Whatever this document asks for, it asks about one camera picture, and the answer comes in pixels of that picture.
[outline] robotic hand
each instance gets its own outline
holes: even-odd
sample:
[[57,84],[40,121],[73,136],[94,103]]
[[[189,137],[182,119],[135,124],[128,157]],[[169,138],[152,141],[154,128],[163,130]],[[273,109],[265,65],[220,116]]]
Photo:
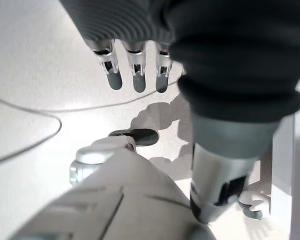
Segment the robotic hand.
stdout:
[[238,199],[280,120],[300,108],[295,91],[300,2],[61,2],[99,57],[113,89],[122,85],[113,39],[120,39],[127,50],[137,92],[146,86],[145,41],[157,42],[159,92],[167,88],[167,56],[183,64],[186,75],[178,85],[190,103],[195,143],[191,208],[202,223],[215,220]]

